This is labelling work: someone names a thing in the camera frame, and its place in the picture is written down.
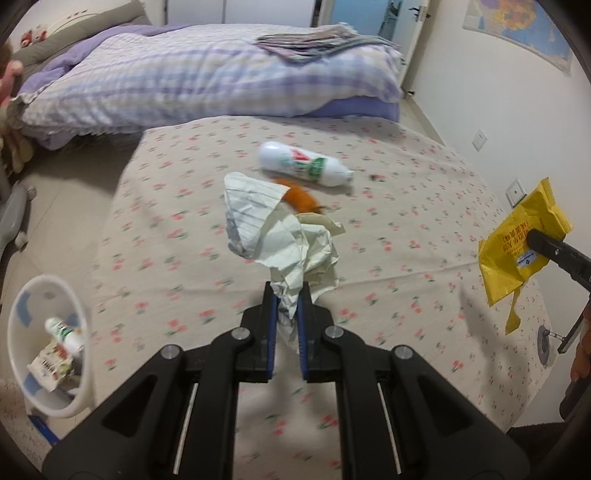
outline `bed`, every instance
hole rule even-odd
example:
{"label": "bed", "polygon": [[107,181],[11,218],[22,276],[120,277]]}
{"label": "bed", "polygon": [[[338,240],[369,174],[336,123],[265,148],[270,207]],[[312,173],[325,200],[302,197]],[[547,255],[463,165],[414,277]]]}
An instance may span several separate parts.
{"label": "bed", "polygon": [[362,45],[298,65],[254,40],[316,29],[154,27],[132,22],[145,18],[141,12],[136,1],[59,31],[46,41],[51,48],[43,42],[33,55],[17,53],[28,77],[8,108],[9,124],[55,150],[77,135],[130,134],[218,115],[398,120],[401,54],[393,46]]}
{"label": "bed", "polygon": [[[540,291],[527,285],[521,329],[505,336],[509,301],[487,306],[476,253],[501,205],[454,151],[375,118],[221,116],[144,134],[94,266],[97,403],[163,345],[207,344],[260,302],[269,273],[226,246],[223,177],[268,179],[256,154],[266,140],[355,170],[351,190],[310,187],[346,228],[334,239],[340,286],[318,304],[371,345],[411,345],[508,429],[550,373],[536,348],[550,325]],[[337,426],[331,385],[305,384],[279,341],[273,380],[241,385],[235,478],[340,478]]]}

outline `small bottle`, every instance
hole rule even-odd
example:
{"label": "small bottle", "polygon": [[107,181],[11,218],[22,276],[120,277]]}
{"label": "small bottle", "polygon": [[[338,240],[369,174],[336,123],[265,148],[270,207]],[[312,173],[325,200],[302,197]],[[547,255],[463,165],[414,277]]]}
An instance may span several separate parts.
{"label": "small bottle", "polygon": [[45,321],[45,331],[63,345],[66,352],[79,356],[84,350],[84,340],[61,318],[52,317]]}
{"label": "small bottle", "polygon": [[262,144],[259,156],[261,165],[266,170],[315,181],[325,187],[346,185],[353,180],[353,170],[349,170],[336,158],[279,142]]}

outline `crumpled tissue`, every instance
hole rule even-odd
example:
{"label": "crumpled tissue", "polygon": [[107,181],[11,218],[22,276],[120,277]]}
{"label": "crumpled tissue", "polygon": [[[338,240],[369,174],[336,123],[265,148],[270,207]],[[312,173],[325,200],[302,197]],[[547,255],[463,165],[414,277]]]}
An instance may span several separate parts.
{"label": "crumpled tissue", "polygon": [[226,175],[224,184],[228,247],[271,270],[280,311],[294,317],[305,281],[312,301],[338,286],[333,236],[345,233],[343,225],[317,213],[288,212],[281,199],[289,188],[283,185],[237,172]]}

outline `mattress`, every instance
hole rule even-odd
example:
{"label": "mattress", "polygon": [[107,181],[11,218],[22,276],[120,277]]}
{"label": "mattress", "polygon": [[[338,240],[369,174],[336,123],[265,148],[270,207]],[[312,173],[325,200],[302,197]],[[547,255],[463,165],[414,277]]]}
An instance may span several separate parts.
{"label": "mattress", "polygon": [[[318,304],[374,346],[412,346],[499,428],[508,429],[550,368],[535,347],[550,326],[535,281],[520,330],[504,334],[509,300],[489,308],[478,242],[505,212],[453,150],[376,118],[217,117],[147,131],[109,214],[93,276],[92,361],[103,401],[163,345],[184,349],[238,325],[269,272],[226,244],[223,177],[269,179],[266,140],[339,158],[350,189],[306,186],[341,222],[339,287]],[[241,385],[235,478],[339,479],[334,387],[307,385],[281,341],[267,385]]]}

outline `wall outlet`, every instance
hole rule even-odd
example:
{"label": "wall outlet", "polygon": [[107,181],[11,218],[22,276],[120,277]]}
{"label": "wall outlet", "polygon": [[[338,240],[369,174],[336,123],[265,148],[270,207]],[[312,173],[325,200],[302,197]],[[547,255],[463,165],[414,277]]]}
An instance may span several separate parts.
{"label": "wall outlet", "polygon": [[515,208],[517,204],[527,196],[525,189],[521,185],[519,179],[515,179],[509,188],[505,190],[505,193],[507,194],[507,199],[513,208]]}
{"label": "wall outlet", "polygon": [[476,136],[474,137],[474,140],[472,140],[472,145],[474,145],[474,148],[478,151],[482,150],[482,147],[484,147],[484,144],[486,143],[486,141],[488,140],[488,137],[484,134],[484,132],[482,130],[479,130],[478,132],[476,132]]}

